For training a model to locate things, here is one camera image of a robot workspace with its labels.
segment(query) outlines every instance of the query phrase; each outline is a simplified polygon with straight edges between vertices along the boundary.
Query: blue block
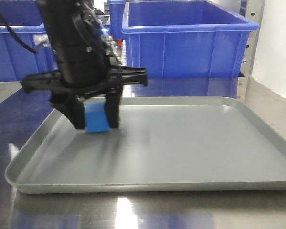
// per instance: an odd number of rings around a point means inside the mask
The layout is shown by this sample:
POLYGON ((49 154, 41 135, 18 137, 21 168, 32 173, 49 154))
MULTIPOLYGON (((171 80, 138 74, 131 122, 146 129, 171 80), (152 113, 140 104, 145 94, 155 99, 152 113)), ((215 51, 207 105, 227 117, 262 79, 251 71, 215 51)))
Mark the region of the blue block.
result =
POLYGON ((87 132, 109 131, 110 126, 106 118, 105 103, 90 103, 85 109, 85 123, 87 132))

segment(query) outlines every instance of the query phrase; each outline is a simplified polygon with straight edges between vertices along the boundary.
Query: blue plastic bin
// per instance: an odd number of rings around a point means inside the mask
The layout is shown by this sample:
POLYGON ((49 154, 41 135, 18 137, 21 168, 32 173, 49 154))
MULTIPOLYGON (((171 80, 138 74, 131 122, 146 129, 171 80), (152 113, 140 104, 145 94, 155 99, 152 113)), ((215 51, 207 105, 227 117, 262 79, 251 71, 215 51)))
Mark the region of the blue plastic bin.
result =
POLYGON ((133 1, 139 1, 139 0, 108 0, 112 34, 115 39, 125 39, 127 37, 122 33, 124 8, 125 8, 125 3, 133 1))
MULTIPOLYGON (((33 36, 45 34, 37 4, 33 0, 0 0, 0 11, 17 35, 35 47, 33 36)), ((20 46, 0 20, 0 81, 20 81, 28 74, 54 69, 51 48, 42 47, 38 54, 20 46)))
POLYGON ((204 0, 128 2, 127 64, 149 77, 238 77, 258 23, 204 0))

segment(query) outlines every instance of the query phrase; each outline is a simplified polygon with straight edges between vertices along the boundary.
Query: metal frame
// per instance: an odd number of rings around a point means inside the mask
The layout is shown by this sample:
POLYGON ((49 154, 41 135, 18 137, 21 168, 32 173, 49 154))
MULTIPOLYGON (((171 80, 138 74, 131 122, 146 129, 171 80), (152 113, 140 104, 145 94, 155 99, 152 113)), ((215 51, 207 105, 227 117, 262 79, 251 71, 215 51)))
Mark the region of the metal frame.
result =
MULTIPOLYGON (((254 20, 255 22, 258 22, 261 25, 264 5, 265 0, 242 0, 240 14, 254 20)), ((241 72, 245 76, 251 77, 259 31, 259 29, 252 31, 249 35, 247 48, 244 53, 243 64, 241 66, 241 72)))

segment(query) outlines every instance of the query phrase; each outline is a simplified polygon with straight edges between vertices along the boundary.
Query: white wall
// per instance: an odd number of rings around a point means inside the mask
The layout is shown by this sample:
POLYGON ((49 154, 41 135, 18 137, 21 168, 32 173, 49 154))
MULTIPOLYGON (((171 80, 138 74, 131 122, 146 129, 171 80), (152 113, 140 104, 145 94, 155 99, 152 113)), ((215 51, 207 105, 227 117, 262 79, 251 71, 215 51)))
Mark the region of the white wall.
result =
POLYGON ((94 0, 94 7, 104 12, 104 2, 107 2, 107 0, 94 0))
POLYGON ((286 98, 286 0, 266 0, 252 77, 286 98))

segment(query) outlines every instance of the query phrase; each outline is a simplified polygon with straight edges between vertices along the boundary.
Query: tray rim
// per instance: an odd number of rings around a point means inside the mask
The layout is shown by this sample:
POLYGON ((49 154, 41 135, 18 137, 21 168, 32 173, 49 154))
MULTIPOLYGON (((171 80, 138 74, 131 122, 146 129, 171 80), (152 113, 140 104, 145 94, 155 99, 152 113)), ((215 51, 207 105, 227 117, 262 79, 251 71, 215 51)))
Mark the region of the tray rim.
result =
MULTIPOLYGON (((90 100, 87 100, 85 103, 88 102, 99 102, 103 101, 104 97, 95 97, 90 100)), ((272 132, 273 135, 275 135, 274 139, 277 139, 278 142, 283 142, 284 146, 286 147, 286 140, 276 131, 274 130, 267 122, 265 122, 259 115, 257 115, 254 111, 252 111, 243 101, 230 98, 230 97, 223 97, 223 96, 161 96, 161 97, 123 97, 121 106, 160 106, 157 103, 157 100, 172 100, 172 101, 182 101, 182 104, 165 104, 169 106, 185 106, 185 105, 191 105, 188 104, 188 100, 199 100, 199 101, 208 101, 208 100, 216 100, 216 104, 204 104, 202 106, 229 106, 233 107, 236 110, 237 107, 242 106, 245 107, 245 109, 249 112, 250 116, 254 116, 258 120, 259 123, 263 125, 264 128, 268 129, 272 132), (131 104, 132 101, 135 101, 135 103, 144 103, 146 101, 152 100, 152 102, 155 101, 154 104, 131 104)), ((5 169, 5 179, 9 184, 11 184, 14 188, 18 189, 19 191, 23 193, 28 194, 37 194, 37 193, 82 193, 82 192, 128 192, 128 191, 219 191, 219 190, 286 190, 286 181, 267 181, 267 182, 200 182, 200 183, 147 183, 147 184, 26 184, 26 183, 17 183, 17 178, 21 174, 24 167, 22 167, 22 170, 19 170, 20 167, 18 162, 21 162, 21 158, 23 157, 22 151, 25 151, 28 147, 33 147, 38 149, 43 142, 38 145, 33 145, 34 139, 37 137, 38 134, 42 133, 43 131, 50 132, 53 127, 56 124, 56 121, 60 119, 62 114, 53 109, 50 114, 45 118, 45 120, 40 124, 40 126, 37 128, 37 130, 29 137, 27 142, 23 145, 23 147, 18 151, 17 155, 10 161, 8 166, 5 169), (13 167, 17 168, 18 170, 16 174, 12 174, 11 170, 13 167), (209 185, 211 183, 211 188, 205 189, 203 187, 209 185), (261 185, 258 185, 258 187, 255 187, 254 184, 262 184, 263 188, 260 188, 261 185), (87 187, 86 191, 72 191, 69 188, 63 188, 64 191, 61 191, 60 186, 66 186, 66 187, 72 187, 72 186, 78 186, 81 187, 87 187), (31 191, 31 186, 36 187, 48 187, 51 188, 54 187, 53 191, 50 192, 40 192, 40 191, 31 191)), ((27 164, 29 162, 30 158, 34 155, 34 153, 30 153, 30 157, 26 158, 25 163, 20 164, 27 164)))

